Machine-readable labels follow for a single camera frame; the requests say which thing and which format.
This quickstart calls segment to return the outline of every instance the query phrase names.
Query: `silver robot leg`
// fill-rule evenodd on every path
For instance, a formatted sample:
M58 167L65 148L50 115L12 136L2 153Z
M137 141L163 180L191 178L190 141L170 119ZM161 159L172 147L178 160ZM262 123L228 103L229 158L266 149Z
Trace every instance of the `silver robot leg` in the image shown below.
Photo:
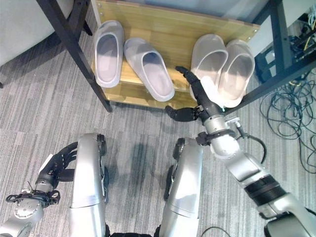
M180 138L177 160L165 204L159 237L195 237L198 231L198 204L202 173L202 146L195 139Z
M73 197L69 210L70 237L104 237L105 194L103 166L97 134L85 134L78 141Z

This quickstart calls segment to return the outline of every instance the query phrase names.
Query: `wooden board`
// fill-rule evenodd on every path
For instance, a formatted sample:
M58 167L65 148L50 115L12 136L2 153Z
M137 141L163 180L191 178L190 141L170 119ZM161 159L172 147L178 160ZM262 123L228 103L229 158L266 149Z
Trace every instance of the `wooden board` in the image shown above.
M174 68L178 65L190 68L192 49L199 37L214 33L221 36L225 43L233 39L248 41L259 29L259 26L254 24L164 7L111 0L99 0L96 3L101 22L120 21L124 28L125 39L141 37L162 55L176 92L189 92L186 79ZM123 84L143 86L125 59L120 83L120 89L107 90L106 95L110 100L119 101L120 98L121 102L125 103L137 101L137 104L144 102L145 106L159 107L159 102L156 106L156 103L149 100L148 97L142 98L141 94L138 95L139 98L142 98L140 100L135 99L136 94L133 95L134 97L127 96L123 99L122 90L126 88L122 86Z
M174 97L167 102L159 102L155 100L142 85L119 83L113 88L103 88L103 91L105 92L109 100L127 104L142 105L162 109L164 109L167 105L170 105L175 109L197 106L196 101L191 98L190 94L180 91L176 91Z

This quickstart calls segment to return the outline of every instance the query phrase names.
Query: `table leg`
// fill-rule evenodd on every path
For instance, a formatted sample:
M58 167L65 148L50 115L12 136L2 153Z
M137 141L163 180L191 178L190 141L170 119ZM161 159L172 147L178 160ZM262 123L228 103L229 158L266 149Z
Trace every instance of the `table leg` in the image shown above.
M81 50L76 37L74 36L65 16L63 15L56 0L37 0L44 14L52 24L55 32L65 45L68 52L72 56L75 63L78 65L84 77L89 82L91 88L108 112L112 111L110 102L107 100L102 88L96 83L94 73L91 66Z

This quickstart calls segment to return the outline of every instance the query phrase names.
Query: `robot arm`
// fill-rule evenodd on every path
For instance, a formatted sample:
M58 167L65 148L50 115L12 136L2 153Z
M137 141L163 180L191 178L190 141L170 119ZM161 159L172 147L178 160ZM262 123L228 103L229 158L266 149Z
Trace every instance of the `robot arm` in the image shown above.
M16 202L14 214L0 227L1 237L27 237L44 215L44 208L58 204L60 194L54 190L59 181L71 181L73 170L66 169L76 159L78 143L72 143L42 165L35 190L23 189L19 195L9 195L7 202Z
M257 204L261 217L274 218L266 225L265 235L316 237L314 216L291 193L287 193L257 159L240 150L235 133L224 119L222 108L208 99L198 78L183 67L176 69L191 85L198 106L180 110L167 106L167 114L176 121L201 119L206 133L198 135L197 143L209 145L215 157L224 162L226 168ZM237 124L237 128L242 131L240 124Z

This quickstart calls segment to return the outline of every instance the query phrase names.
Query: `white slipper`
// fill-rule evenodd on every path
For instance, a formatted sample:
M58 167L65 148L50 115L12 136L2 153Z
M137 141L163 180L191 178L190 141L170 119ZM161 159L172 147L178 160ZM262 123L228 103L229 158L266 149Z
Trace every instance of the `white slipper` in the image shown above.
M95 35L95 75L102 87L119 83L123 60L124 30L118 21L106 21Z
M223 105L236 107L246 93L249 80L255 69L255 60L246 42L235 39L226 46L228 59L222 69L218 92Z
M167 101L173 97L173 83L163 58L148 42L141 38L128 39L124 55L155 100Z
M208 98L219 106L222 105L217 92L218 82L227 58L228 52L222 38L214 34L200 37L192 52L191 71L201 80ZM191 87L190 94L195 99Z

